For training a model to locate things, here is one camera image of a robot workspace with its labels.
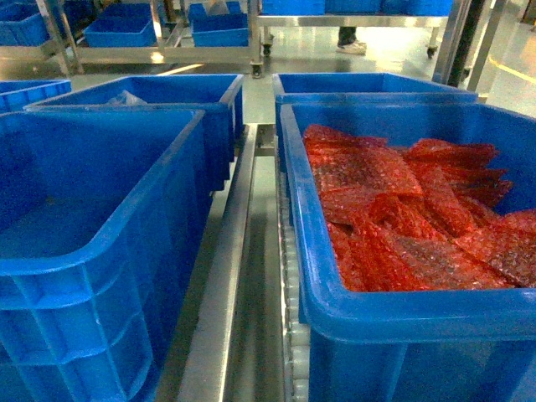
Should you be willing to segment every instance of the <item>yellow floor line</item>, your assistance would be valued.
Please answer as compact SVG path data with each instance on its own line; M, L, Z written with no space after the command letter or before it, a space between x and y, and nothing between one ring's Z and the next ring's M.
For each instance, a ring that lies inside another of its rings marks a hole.
M519 71L511 69L510 67L507 67L506 65L500 64L495 59L493 59L492 56L489 56L489 62L491 64L493 64L495 67L497 67L498 69L502 70L502 71L506 71L507 73L509 73L511 75L515 75L516 77L518 77L518 78L520 78L522 80L525 80L527 82L530 82L531 84L536 85L536 78L530 77L530 76L528 76L526 74L520 73Z
M204 65L204 64L191 64L191 65L187 65L185 67L180 67L178 69L166 71L165 73L160 73L159 75L160 76L166 76L166 75L173 75L173 74L176 74L176 73L182 73L183 71L197 69L198 67L201 67L202 65Z

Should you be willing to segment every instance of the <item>red bubble wrap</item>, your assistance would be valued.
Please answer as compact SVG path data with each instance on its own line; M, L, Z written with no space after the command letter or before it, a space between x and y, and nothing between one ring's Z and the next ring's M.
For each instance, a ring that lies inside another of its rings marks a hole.
M355 146L355 147L384 147L387 145L387 138L380 137L356 137L345 132L332 129L331 127L311 124L303 134L303 141L306 147L311 144L329 143L339 146Z
M495 223L521 232L536 234L536 209L506 214Z
M311 155L309 163L318 191L362 184L386 193L422 195L410 168L388 148L361 147L351 154Z
M483 184L482 186L468 188L454 188L457 195L474 198L484 205L493 208L501 202L506 194L510 192L513 183L508 180L499 180L495 184Z
M363 282L363 274L355 263L350 248L351 228L348 231L341 225L327 223L327 231L332 241L335 260L344 286L350 291L367 291Z
M447 239L451 239L452 235L446 229L446 224L443 222L443 219L437 215L434 211L426 205L423 198L416 197L402 197L399 196L400 201L413 209L419 212L420 215L439 233L445 236Z
M479 228L488 226L501 217L499 214L496 214L493 209L488 208L474 198L458 197L458 201L460 201L462 207L471 212L472 218Z
M446 242L396 238L397 252L414 275L435 290L476 290L513 287L507 279L465 251Z
M403 204L393 195L378 195L370 207L369 216L376 224L399 235L438 241L447 239L416 208Z
M460 168L484 168L498 155L492 144L456 145L435 139L419 140L405 154L405 160L433 162Z
M309 156L312 175L319 193L335 188L351 187L366 181L361 161L353 155Z
M451 187L461 188L498 183L501 176L507 172L506 169L467 169L463 167L436 165L434 163L418 161L408 161L408 165L410 165L411 170L417 174L418 172L425 172L439 166L449 185L451 185Z
M439 167L419 172L420 185L425 193L425 204L445 224L454 237L477 228L471 213L461 206Z
M536 287L536 234L491 224L456 244L522 287Z
M320 193L322 211L327 221L352 224L352 214L369 214L378 191L364 186L338 188Z
M411 267L396 252L389 231L366 219L356 218L350 238L353 258L363 267L370 291L423 291L429 287L416 278Z

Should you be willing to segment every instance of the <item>crate rim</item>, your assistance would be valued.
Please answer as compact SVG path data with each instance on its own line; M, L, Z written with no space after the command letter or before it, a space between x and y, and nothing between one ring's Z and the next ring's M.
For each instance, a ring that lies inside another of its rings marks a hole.
M454 106L471 107L476 112L488 108L536 124L536 119L493 106ZM281 122L296 242L300 245L297 254L302 305L315 332L350 343L536 339L536 289L359 293L344 288L292 105L282 106ZM308 228L313 225L320 225L320 232L311 233ZM319 250L327 250L327 255L322 256ZM323 280L320 271L324 272ZM456 303L456 308L448 311L445 303ZM412 312L415 306L424 306L426 311Z
M125 21L147 21L145 25L143 25L143 27L137 31L137 32L102 32L102 31L95 31L95 28L93 27L93 24L94 23L99 23L99 22L105 22L105 21L120 21L120 20L125 20ZM146 19L146 18L143 18L143 17L138 17L138 18L127 18L127 17L103 17L103 18L98 18L96 19L93 23L91 23L86 29L84 29L84 35L89 32L90 34L102 34L102 35L137 35L137 34L141 34L142 32L144 32L147 27L149 25L152 25L152 20L151 19Z
M229 105L232 103L233 99L236 97L236 95L239 93L239 91L242 89L242 85L244 83L244 75L242 74L206 74L207 76L211 77L235 77L234 80L229 85L229 88L224 92L224 94L219 98L218 102L181 102L181 103L153 103L153 104L147 104L147 105L140 105L140 106L134 106L136 110L154 110L157 108L168 108L176 105L180 105L181 107L187 106L188 109L190 109L190 106L193 110L210 110L210 109L221 109L228 108ZM31 105L27 105L24 107L25 111L45 111L50 109L50 111L59 111L65 109L71 110L71 111L80 111L80 109L84 109L86 111L103 111L103 110L112 110L116 108L118 111L124 108L131 109L133 106L127 106L127 105L114 105L114 106L107 106L104 105L47 105L47 103L50 103L52 101L56 101L58 99L65 98L67 96L72 96L76 94L81 94L85 92L89 92L91 90L94 90L102 85L113 85L118 82L122 82L125 80L131 80L131 79L140 79L140 78L151 78L152 80L161 80L162 82L165 82L167 80L177 80L180 81L183 77L195 77L196 79L199 79L200 77L203 77L205 75L196 75L196 74L185 74L185 75L175 75L175 76L158 76L158 75L129 75L127 77L121 77L117 78L115 80L110 80L107 82L103 82L97 85L92 85L90 87L84 88L82 90L76 90L69 92L67 94L57 95L45 100L40 100L39 102L35 102Z
M35 90L35 89L38 89L38 88L44 88L44 87L51 86L51 85L70 84L70 80L3 80L3 81L0 81L0 87L4 83L13 84L13 83L18 83L18 82L28 82L29 84L39 82L39 83L42 83L42 84L36 85L36 86L28 86L26 88L21 88L20 90L10 90L8 92L1 92L0 91L0 96L11 95L11 94L14 94L14 93L17 93L17 92L24 92L24 91L27 91L27 90Z
M447 90L446 92L441 93L442 95L452 96L452 94L457 94L457 95L474 96L475 99L477 98L477 94L474 94L473 92L469 92L467 90L461 90L459 88L450 87L448 85L438 84L437 82L434 82L434 81L425 81L425 80L422 80L422 79L419 79L419 78L409 77L409 76L400 75L400 74L393 74L393 73L364 73L364 72L363 73L279 73L279 74L273 74L272 75L272 86L274 88L274 94L276 95L276 102L277 103L285 103L285 101L297 101L297 100L304 99L305 97L311 96L311 95L335 95L335 94L338 94L340 96L343 96L343 95L367 94L370 97L378 96L378 93L374 93L374 92L341 92L341 91L334 91L334 92L286 92L285 87L283 86L283 82L281 80L281 77L293 78L293 77L298 77L298 76L300 76L300 77L309 76L309 77L312 77L314 79L315 77L316 78L324 78L324 77L333 76L333 75L346 76L348 78L353 78L353 77L358 78L359 76L365 76L365 75L376 75L376 76L390 76L390 77L403 78L403 79L409 79L409 80L418 80L418 81L425 82L426 84L431 85L431 86L433 86L435 88L442 88L444 90ZM389 95L401 95L401 94L404 94L404 93L413 94L413 93L416 93L416 92L389 92ZM419 95L429 95L429 94L436 94L436 92L431 90L430 92L418 92L418 94Z
M189 114L190 120L184 128L177 133L167 148L162 152L153 165L143 174L136 185L128 192L123 201L116 207L106 222L95 233L93 238L78 250L71 251L64 255L38 258L12 258L0 259L0 277L2 276L31 276L50 272L67 270L72 266L87 262L101 255L109 249L117 239L125 226L125 217L133 214L134 209L140 202L148 196L148 191L144 188L152 188L160 175L163 167L166 166L170 157L176 155L186 142L191 132L201 124L205 111L174 110L176 113ZM46 116L48 112L12 112L0 115L0 121L4 119L18 119L24 116ZM131 200L131 204L126 206L125 201Z

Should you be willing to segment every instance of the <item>dark pants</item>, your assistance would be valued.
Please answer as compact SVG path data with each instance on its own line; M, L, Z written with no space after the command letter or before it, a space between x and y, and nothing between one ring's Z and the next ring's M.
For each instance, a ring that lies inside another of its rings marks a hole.
M355 27L341 27L338 30L338 46L346 46L356 41Z

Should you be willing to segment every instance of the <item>person's foot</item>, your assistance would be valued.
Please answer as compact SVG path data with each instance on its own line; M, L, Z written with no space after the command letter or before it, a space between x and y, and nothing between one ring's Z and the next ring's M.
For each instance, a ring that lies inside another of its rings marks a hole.
M337 46L339 53L363 55L367 53L367 44L365 42L354 42L344 46Z

